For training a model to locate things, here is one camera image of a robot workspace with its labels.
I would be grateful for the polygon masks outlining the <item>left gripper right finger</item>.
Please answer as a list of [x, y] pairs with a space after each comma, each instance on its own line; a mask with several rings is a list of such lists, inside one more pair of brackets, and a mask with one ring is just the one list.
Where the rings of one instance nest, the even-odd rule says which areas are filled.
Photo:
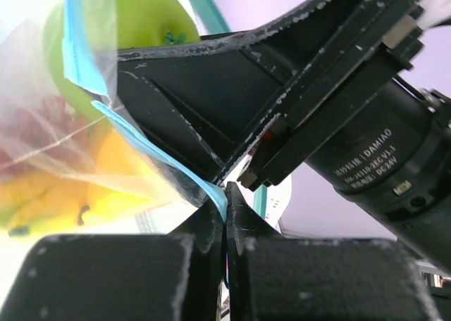
[[232, 320], [441, 320], [409, 254], [387, 239], [284, 237], [225, 188]]

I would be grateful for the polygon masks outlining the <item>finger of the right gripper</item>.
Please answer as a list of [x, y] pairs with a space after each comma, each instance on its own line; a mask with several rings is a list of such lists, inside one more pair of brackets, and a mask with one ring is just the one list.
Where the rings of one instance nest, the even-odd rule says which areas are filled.
[[266, 123], [285, 67], [241, 35], [121, 49], [118, 96], [144, 135], [202, 179], [220, 183]]

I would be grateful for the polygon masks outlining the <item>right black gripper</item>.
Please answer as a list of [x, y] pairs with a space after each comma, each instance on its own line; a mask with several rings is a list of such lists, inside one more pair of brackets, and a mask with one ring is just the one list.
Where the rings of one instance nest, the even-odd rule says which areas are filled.
[[240, 175], [278, 184], [347, 124], [420, 49], [420, 0], [306, 0], [252, 30], [202, 40], [219, 54], [264, 41], [292, 76], [265, 115], [261, 143]]

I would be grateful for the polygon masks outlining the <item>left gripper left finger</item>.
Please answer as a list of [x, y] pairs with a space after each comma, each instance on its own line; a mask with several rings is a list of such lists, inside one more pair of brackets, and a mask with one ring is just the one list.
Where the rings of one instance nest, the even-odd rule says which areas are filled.
[[2, 320], [218, 320], [223, 219], [207, 201], [169, 234], [60, 234], [26, 255]]

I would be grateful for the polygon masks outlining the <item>yellow fake banana bunch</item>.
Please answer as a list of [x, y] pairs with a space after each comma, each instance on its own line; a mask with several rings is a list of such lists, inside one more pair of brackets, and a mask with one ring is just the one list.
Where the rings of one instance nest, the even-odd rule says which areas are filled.
[[1, 185], [1, 202], [12, 213], [2, 229], [12, 239], [120, 220], [162, 206], [160, 177], [115, 130], [91, 139], [100, 180], [76, 180], [32, 172]]

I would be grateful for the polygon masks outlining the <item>green fake apple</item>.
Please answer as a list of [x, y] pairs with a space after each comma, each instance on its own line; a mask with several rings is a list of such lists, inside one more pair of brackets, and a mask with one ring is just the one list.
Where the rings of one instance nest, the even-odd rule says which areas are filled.
[[123, 105], [118, 52], [200, 40], [178, 0], [58, 0], [45, 16], [42, 50], [53, 91], [45, 105], [95, 121], [98, 101]]

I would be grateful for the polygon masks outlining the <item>clear zip top bag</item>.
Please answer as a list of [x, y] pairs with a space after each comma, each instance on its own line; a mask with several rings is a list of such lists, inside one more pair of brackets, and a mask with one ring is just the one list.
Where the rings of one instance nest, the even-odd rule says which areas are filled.
[[178, 0], [1, 0], [1, 231], [71, 232], [223, 191], [146, 138], [118, 52], [199, 41]]

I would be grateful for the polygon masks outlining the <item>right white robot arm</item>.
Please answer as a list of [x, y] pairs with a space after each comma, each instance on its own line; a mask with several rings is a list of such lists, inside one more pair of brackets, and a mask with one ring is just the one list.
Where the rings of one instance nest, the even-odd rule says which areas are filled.
[[189, 171], [243, 187], [307, 164], [450, 268], [450, 100], [399, 76], [421, 50], [419, 0], [306, 0], [253, 30], [118, 52], [118, 97]]

